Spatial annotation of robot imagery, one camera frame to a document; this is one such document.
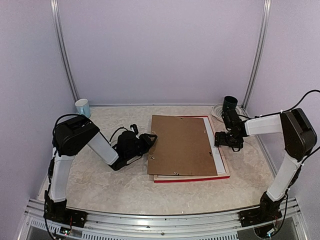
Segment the cat photo print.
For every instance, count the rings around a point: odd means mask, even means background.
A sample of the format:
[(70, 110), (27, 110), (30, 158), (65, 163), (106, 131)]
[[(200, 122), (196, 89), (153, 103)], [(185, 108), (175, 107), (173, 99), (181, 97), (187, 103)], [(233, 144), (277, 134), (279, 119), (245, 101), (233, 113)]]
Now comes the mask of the cat photo print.
[(214, 136), (214, 131), (211, 126), (211, 122), (208, 116), (203, 117), (203, 122), (205, 125), (206, 133), (208, 136), (210, 148), (211, 148), (211, 153), (213, 156), (215, 168), (217, 171), (217, 174), (225, 174), (226, 170), (224, 167), (224, 163), (222, 161), (222, 157), (219, 151), (219, 148), (215, 146), (215, 136)]

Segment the brown backing cardboard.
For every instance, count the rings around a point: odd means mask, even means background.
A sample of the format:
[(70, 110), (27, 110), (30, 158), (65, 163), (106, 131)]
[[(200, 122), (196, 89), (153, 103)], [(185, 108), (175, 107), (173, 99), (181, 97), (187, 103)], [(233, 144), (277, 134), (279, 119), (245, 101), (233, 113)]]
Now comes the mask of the brown backing cardboard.
[(157, 140), (149, 150), (149, 175), (218, 175), (202, 118), (153, 115), (151, 132)]

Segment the red wooden picture frame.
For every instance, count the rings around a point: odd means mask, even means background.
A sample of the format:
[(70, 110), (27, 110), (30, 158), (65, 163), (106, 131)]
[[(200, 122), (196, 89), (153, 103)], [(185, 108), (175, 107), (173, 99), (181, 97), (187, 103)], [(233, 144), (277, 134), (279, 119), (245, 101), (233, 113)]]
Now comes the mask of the red wooden picture frame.
[[(213, 133), (215, 135), (215, 127), (214, 123), (212, 121), (212, 118), (209, 115), (190, 115), (185, 116), (186, 118), (200, 118), (203, 119), (203, 117), (208, 117)], [(227, 165), (227, 161), (225, 158), (225, 155), (223, 153), (223, 150), (221, 147), (218, 147), (222, 162), (224, 164), (224, 168), (226, 173), (225, 174), (217, 174), (215, 176), (182, 176), (182, 175), (154, 175), (153, 176), (153, 182), (154, 183), (187, 183), (187, 182), (202, 182), (202, 181), (212, 181), (212, 180), (223, 180), (223, 179), (229, 179), (230, 178), (230, 171)]]

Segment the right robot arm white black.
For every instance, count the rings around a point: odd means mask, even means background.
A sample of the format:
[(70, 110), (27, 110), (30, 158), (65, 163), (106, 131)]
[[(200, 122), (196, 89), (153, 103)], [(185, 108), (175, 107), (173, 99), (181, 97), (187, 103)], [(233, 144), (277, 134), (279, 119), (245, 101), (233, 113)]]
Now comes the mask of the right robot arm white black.
[(226, 131), (216, 132), (214, 145), (226, 146), (234, 152), (244, 146), (244, 138), (256, 135), (283, 135), (284, 159), (273, 183), (260, 198), (259, 207), (239, 213), (242, 226), (281, 218), (280, 205), (290, 187), (297, 180), (303, 161), (312, 153), (317, 143), (317, 134), (301, 108), (258, 118), (241, 120), (234, 109), (222, 113)]

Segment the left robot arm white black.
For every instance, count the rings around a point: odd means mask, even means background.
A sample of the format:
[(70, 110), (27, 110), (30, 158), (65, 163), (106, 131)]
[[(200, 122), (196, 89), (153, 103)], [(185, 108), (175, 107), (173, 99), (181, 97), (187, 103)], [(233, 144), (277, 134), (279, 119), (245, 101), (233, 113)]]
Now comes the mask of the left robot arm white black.
[(70, 218), (67, 205), (67, 183), (76, 155), (89, 146), (109, 167), (118, 171), (146, 154), (157, 135), (139, 134), (136, 124), (124, 128), (112, 145), (91, 119), (83, 114), (59, 117), (52, 130), (52, 159), (48, 167), (49, 186), (45, 192), (45, 216), (63, 223)]

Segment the white patterned plate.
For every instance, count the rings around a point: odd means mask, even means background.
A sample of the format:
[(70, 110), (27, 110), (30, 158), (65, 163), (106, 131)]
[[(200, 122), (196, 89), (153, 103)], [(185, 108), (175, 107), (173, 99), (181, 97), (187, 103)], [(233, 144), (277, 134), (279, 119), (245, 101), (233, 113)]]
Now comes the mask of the white patterned plate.
[[(238, 106), (236, 106), (235, 111), (237, 112), (238, 115), (242, 115), (243, 113), (241, 108)], [(212, 107), (211, 115), (217, 120), (219, 120), (220, 122), (223, 122), (222, 112), (223, 112), (223, 104), (219, 103)]]

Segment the dark green cup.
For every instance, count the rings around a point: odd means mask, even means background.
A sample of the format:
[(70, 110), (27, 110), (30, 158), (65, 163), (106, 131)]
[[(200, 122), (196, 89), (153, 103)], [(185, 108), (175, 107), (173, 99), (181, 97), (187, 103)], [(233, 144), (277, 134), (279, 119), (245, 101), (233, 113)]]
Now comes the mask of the dark green cup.
[(222, 111), (226, 112), (229, 110), (235, 110), (238, 105), (238, 100), (230, 95), (227, 95), (223, 99)]

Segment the light blue mug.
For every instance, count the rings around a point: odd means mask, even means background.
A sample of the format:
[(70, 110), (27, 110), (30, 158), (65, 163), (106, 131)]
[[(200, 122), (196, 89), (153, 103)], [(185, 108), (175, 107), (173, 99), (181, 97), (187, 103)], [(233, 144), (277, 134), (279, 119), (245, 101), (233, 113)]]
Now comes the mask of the light blue mug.
[(91, 110), (89, 101), (86, 98), (79, 99), (75, 102), (75, 107), (77, 110), (77, 113), (80, 115), (84, 115), (87, 118), (91, 117)]

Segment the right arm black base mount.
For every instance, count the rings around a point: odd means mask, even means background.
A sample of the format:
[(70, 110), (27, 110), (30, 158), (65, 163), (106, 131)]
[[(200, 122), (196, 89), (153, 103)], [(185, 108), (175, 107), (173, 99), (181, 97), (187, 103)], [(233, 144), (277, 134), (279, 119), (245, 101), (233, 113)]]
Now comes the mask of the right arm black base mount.
[(276, 210), (272, 213), (262, 213), (262, 210), (260, 208), (243, 210), (240, 211), (238, 215), (241, 226), (243, 228), (274, 221), (276, 219), (280, 219), (283, 216), (280, 210)]

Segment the aluminium front rail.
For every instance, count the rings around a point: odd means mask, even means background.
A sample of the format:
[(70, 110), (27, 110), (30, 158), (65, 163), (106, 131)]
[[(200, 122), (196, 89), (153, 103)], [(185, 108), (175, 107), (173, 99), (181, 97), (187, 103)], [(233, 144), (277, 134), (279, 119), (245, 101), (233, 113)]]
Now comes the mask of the aluminium front rail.
[(44, 220), (44, 203), (30, 199), (16, 240), (50, 239), (47, 227), (66, 240), (256, 240), (255, 226), (242, 227), (241, 209), (180, 215), (134, 215), (87, 211), (84, 227), (60, 234), (63, 224)]

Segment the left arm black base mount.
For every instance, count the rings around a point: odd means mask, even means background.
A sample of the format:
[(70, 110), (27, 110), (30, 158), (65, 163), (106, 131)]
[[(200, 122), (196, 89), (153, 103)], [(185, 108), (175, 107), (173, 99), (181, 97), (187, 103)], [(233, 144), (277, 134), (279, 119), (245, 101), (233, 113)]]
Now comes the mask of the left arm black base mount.
[(85, 211), (66, 208), (60, 213), (45, 211), (43, 217), (52, 222), (68, 225), (70, 227), (84, 228), (88, 213)]

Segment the right aluminium corner post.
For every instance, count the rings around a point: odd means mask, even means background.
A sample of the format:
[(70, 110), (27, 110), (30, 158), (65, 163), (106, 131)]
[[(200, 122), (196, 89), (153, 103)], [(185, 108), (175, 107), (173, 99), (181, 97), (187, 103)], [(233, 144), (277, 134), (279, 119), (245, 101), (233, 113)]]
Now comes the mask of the right aluminium corner post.
[(271, 6), (272, 6), (271, 0), (265, 0), (263, 2), (263, 11), (262, 11), (261, 24), (260, 24), (259, 34), (258, 34), (257, 46), (256, 46), (254, 58), (253, 58), (252, 68), (249, 75), (248, 85), (245, 91), (243, 102), (241, 104), (241, 107), (244, 111), (247, 110), (250, 103), (251, 96), (254, 91), (254, 86), (257, 79), (259, 66), (263, 56), (264, 45), (265, 45), (269, 19), (270, 19)]

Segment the aluminium corner post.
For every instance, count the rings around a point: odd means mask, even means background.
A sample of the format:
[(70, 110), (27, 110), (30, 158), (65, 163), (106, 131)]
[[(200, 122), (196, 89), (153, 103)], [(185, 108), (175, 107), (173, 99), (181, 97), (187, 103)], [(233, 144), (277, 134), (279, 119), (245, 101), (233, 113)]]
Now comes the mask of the aluminium corner post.
[(59, 1), (58, 0), (50, 0), (50, 7), (51, 7), (51, 12), (52, 12), (52, 17), (53, 17), (53, 24), (55, 28), (55, 34), (57, 37), (57, 43), (58, 43), (58, 48), (61, 54), (61, 59), (62, 59), (62, 64), (65, 70), (66, 78), (67, 78), (67, 83), (70, 88), (70, 92), (73, 98), (73, 101), (76, 102), (78, 101), (79, 98), (79, 93), (76, 87), (76, 83), (73, 78), (71, 66), (70, 66), (70, 61), (68, 58), (68, 53), (66, 49), (66, 44), (64, 41), (64, 34), (63, 34), (63, 28), (62, 28), (62, 22), (61, 22), (61, 17), (60, 17), (60, 10), (59, 10)]
[(262, 11), (261, 24), (260, 24), (259, 34), (258, 34), (257, 46), (256, 46), (254, 58), (253, 58), (252, 68), (249, 75), (248, 85), (245, 91), (243, 102), (241, 104), (241, 107), (244, 111), (247, 110), (250, 103), (251, 96), (254, 91), (254, 86), (257, 79), (259, 66), (263, 56), (264, 45), (265, 45), (269, 19), (270, 19), (271, 6), (272, 6), (271, 0), (265, 0), (263, 2), (263, 11)]

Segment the left aluminium corner post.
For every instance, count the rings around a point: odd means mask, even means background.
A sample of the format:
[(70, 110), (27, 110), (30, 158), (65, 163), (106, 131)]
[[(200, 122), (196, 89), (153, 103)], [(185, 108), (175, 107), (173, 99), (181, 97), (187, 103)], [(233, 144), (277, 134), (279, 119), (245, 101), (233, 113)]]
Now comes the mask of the left aluminium corner post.
[(70, 92), (73, 98), (73, 101), (76, 102), (78, 101), (79, 98), (79, 93), (76, 87), (76, 83), (73, 78), (71, 66), (70, 66), (70, 61), (68, 58), (68, 53), (66, 49), (66, 44), (64, 41), (64, 34), (63, 34), (63, 28), (62, 28), (62, 22), (61, 22), (61, 17), (60, 17), (60, 10), (59, 10), (59, 1), (58, 0), (50, 0), (50, 7), (51, 7), (51, 12), (52, 12), (52, 17), (53, 17), (53, 24), (55, 28), (55, 34), (57, 37), (57, 43), (58, 43), (58, 48), (61, 54), (61, 59), (62, 59), (62, 64), (65, 70), (66, 78), (67, 78), (67, 83), (70, 88)]

